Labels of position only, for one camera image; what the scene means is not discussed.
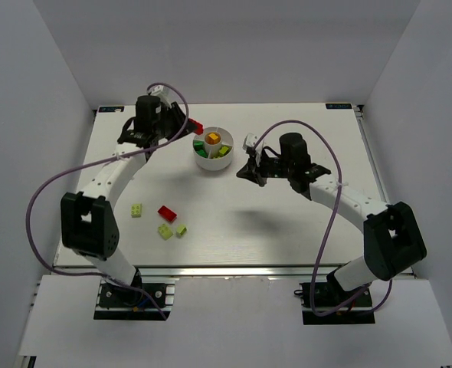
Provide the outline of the red and orange lego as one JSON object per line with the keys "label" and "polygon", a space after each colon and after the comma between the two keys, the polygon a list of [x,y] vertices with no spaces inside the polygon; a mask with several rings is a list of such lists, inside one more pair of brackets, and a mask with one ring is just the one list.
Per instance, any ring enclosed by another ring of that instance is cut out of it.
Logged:
{"label": "red and orange lego", "polygon": [[204,132],[204,127],[198,121],[189,118],[187,123],[187,130],[188,132],[194,133],[195,135],[202,135]]}

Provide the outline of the green long lego brick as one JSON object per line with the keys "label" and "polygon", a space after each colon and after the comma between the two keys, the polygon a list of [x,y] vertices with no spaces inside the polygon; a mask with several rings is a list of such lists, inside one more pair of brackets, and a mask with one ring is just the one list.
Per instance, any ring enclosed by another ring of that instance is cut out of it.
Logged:
{"label": "green long lego brick", "polygon": [[205,149],[205,142],[204,141],[195,140],[193,142],[193,149],[199,156],[204,157],[204,158],[208,158],[208,153],[207,153],[207,151]]}

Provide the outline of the red lego brick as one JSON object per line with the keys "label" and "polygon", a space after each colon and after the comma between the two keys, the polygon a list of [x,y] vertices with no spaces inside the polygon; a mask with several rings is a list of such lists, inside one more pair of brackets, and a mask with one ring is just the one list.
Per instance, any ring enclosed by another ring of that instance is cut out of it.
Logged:
{"label": "red lego brick", "polygon": [[169,223],[173,223],[177,219],[177,214],[171,210],[169,207],[162,205],[158,210],[157,213],[165,219]]}

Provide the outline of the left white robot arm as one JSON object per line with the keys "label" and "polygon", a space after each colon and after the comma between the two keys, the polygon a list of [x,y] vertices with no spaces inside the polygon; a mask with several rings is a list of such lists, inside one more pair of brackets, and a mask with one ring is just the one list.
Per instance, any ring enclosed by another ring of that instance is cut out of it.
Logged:
{"label": "left white robot arm", "polygon": [[114,207],[162,140],[171,143],[197,129],[176,102],[152,94],[139,97],[135,116],[124,123],[110,161],[78,193],[61,199],[62,245],[87,259],[113,284],[135,288],[138,271],[118,249]]}

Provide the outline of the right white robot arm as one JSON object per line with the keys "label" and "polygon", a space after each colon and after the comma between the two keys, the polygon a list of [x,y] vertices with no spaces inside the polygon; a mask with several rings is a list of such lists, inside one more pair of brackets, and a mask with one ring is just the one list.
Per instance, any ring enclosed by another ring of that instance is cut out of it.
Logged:
{"label": "right white robot arm", "polygon": [[331,272],[327,281],[337,293],[348,294],[375,280],[388,281],[427,255],[411,207],[390,205],[342,185],[324,166],[311,160],[299,133],[280,137],[280,155],[270,157],[254,134],[243,148],[249,158],[237,177],[263,187],[269,178],[287,179],[290,187],[308,200],[336,209],[338,215],[363,234],[363,254]]}

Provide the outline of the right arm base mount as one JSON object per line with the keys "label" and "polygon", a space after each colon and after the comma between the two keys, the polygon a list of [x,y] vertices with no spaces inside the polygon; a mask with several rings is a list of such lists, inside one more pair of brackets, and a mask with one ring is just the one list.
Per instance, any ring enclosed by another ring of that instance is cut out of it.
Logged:
{"label": "right arm base mount", "polygon": [[[314,288],[314,301],[316,309],[322,313],[333,309],[338,304],[349,299],[356,291],[337,294],[332,291],[327,282],[316,282]],[[301,283],[294,290],[293,295],[298,297],[302,306],[303,324],[305,326],[342,326],[342,325],[364,325],[374,324],[375,316],[371,312],[372,297],[369,290],[366,290],[350,304],[345,305],[333,314],[325,317],[315,315],[310,306],[310,283]]]}

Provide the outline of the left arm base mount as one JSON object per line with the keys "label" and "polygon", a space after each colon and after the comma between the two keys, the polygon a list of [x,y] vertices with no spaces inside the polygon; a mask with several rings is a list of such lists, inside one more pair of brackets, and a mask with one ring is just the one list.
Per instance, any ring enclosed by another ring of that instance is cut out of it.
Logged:
{"label": "left arm base mount", "polygon": [[165,321],[171,314],[175,285],[144,282],[142,286],[162,313],[149,297],[137,292],[121,290],[116,285],[102,281],[93,313],[94,320]]}

